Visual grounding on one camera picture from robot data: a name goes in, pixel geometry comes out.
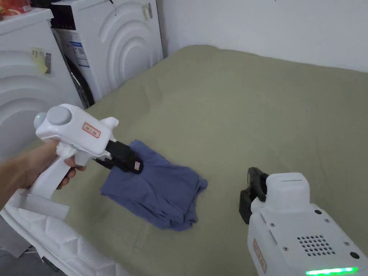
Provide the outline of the person's left hand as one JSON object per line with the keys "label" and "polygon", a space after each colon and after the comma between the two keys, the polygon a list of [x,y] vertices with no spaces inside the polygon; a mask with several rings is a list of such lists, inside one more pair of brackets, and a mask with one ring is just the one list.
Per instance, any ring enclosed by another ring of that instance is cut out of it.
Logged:
{"label": "person's left hand", "polygon": [[[29,189],[36,179],[43,173],[58,157],[57,149],[60,148],[60,142],[52,140],[44,145],[26,152],[21,156],[21,161],[24,163],[23,168],[23,180],[18,184],[20,189]],[[75,158],[70,157],[64,160],[64,163],[68,166],[69,170],[59,183],[57,190],[70,182],[77,171],[85,171],[86,167],[76,165]]]}

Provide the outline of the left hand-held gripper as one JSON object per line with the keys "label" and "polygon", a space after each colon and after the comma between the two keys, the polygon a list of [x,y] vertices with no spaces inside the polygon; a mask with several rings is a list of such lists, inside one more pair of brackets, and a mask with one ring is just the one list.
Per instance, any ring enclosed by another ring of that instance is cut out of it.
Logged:
{"label": "left hand-held gripper", "polygon": [[64,160],[75,158],[76,165],[86,166],[89,160],[112,170],[141,174],[143,161],[128,146],[118,142],[113,129],[118,119],[98,120],[74,105],[59,105],[40,113],[34,120],[36,135],[44,142],[58,140],[56,160],[37,178],[33,186],[19,194],[19,207],[27,211],[65,219],[69,208],[51,201],[59,183],[69,170]]}

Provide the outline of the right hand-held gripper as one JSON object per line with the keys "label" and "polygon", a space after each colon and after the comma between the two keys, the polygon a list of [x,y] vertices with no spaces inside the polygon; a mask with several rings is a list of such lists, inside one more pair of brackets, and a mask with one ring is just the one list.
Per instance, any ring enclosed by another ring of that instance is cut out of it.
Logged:
{"label": "right hand-held gripper", "polygon": [[368,260],[323,209],[303,174],[250,167],[239,213],[259,276],[366,276]]}

